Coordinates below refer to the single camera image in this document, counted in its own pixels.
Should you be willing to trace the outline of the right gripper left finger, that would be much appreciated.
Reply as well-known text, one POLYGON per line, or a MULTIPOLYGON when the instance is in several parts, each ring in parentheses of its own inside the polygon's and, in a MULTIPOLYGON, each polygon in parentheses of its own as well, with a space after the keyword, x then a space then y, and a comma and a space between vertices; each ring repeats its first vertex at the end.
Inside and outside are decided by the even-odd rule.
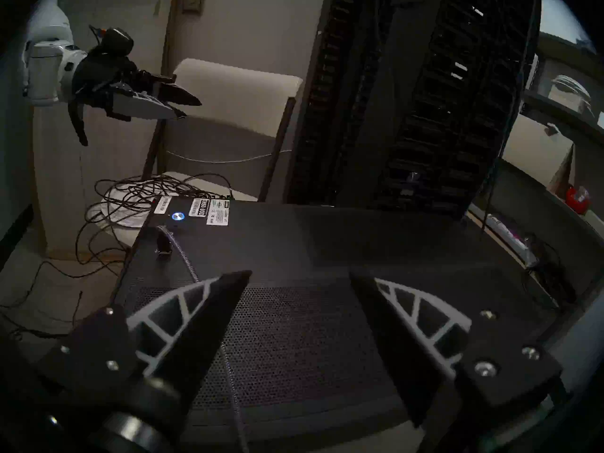
POLYGON ((40 373, 75 393, 100 394, 137 377, 160 379, 188 410, 219 351, 249 270, 172 289, 126 316, 113 304, 61 336, 40 373))

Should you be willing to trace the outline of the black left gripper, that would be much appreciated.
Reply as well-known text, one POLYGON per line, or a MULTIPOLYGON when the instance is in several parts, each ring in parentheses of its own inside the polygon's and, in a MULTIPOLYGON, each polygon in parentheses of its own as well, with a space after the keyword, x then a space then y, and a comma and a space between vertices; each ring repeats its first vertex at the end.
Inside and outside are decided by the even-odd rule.
POLYGON ((131 121, 175 120, 187 115, 167 103, 202 106, 176 84, 176 75, 141 70, 128 57, 74 51, 68 56, 68 115, 83 120, 83 106, 105 110, 110 118, 131 121))

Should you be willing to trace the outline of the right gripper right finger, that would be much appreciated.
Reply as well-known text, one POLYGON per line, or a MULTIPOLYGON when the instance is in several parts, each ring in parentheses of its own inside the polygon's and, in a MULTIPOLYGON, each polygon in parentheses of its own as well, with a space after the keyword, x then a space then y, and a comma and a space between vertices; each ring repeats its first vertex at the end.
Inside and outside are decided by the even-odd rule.
POLYGON ((349 279, 415 425, 444 384, 491 429, 538 406, 560 380, 527 302, 495 268, 351 268, 349 279))

